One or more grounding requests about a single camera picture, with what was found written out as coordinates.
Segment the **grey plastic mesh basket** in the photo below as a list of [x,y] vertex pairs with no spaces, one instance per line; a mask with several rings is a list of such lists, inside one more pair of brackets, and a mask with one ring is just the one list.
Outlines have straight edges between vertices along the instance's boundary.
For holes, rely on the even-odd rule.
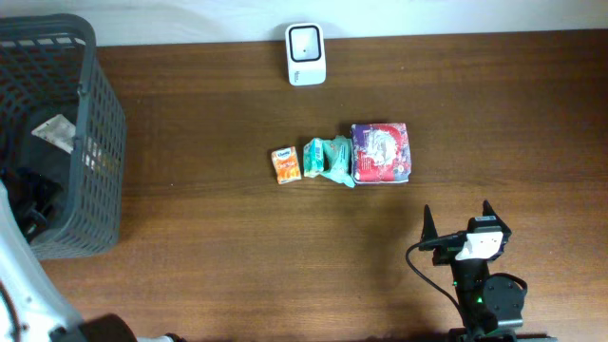
[[[98,255],[119,239],[126,122],[96,47],[77,15],[1,21],[1,169],[63,187],[51,228],[29,244],[40,260]],[[71,154],[31,134],[57,114],[76,126]]]

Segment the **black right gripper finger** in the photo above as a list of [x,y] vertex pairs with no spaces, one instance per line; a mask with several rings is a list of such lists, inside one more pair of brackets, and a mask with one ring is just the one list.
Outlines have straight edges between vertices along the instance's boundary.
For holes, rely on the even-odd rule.
[[496,212],[494,211],[494,209],[492,208],[490,202],[485,199],[483,202],[483,216],[484,217],[497,217]]
[[433,216],[428,204],[424,207],[424,222],[421,240],[433,240],[438,237]]

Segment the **red purple tissue pack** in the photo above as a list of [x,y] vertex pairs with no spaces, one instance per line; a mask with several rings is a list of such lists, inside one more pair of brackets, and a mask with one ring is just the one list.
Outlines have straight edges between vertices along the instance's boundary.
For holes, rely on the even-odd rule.
[[351,143],[351,174],[356,184],[409,181],[412,162],[404,123],[353,124]]

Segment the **green toilet tissue pack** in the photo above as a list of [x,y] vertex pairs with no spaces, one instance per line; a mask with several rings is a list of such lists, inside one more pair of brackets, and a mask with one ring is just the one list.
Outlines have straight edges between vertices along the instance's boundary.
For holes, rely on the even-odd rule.
[[322,147],[328,167],[321,175],[353,188],[355,183],[351,175],[352,141],[344,136],[336,136],[333,140],[324,140]]

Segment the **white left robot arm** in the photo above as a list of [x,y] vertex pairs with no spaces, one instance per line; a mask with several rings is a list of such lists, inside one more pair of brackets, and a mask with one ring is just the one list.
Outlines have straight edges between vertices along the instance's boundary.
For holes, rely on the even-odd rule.
[[145,342],[114,313],[85,320],[58,292],[30,248],[51,225],[63,188],[25,170],[1,170],[1,339]]

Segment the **small orange tissue pack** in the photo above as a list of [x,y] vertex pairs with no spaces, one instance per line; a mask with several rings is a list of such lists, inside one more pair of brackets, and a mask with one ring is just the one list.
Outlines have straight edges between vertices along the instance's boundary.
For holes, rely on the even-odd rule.
[[271,160],[279,184],[301,180],[301,171],[294,146],[274,151],[271,154]]

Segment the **white barcode scanner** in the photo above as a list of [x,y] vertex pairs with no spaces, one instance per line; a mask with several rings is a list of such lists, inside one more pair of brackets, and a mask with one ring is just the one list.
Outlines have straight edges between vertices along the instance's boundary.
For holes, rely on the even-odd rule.
[[292,86],[321,85],[327,78],[322,27],[298,23],[285,29],[288,79]]

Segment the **small green tissue pack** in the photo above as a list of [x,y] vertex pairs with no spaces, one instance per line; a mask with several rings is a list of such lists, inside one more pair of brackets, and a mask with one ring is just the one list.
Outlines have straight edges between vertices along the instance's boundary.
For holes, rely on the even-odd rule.
[[325,170],[323,141],[313,138],[303,148],[303,168],[306,178],[315,178]]

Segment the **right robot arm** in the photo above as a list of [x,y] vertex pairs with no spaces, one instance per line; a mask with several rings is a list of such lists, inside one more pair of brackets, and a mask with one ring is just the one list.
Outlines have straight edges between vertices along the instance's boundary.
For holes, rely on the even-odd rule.
[[420,241],[407,249],[433,253],[432,264],[448,266],[456,295],[430,280],[406,258],[410,269],[427,284],[445,295],[456,308],[463,327],[447,334],[449,341],[553,341],[542,334],[518,335],[523,325],[527,283],[514,275],[489,272],[488,264],[504,253],[512,235],[490,203],[483,202],[480,216],[471,218],[464,231],[440,236],[430,208],[424,208]]

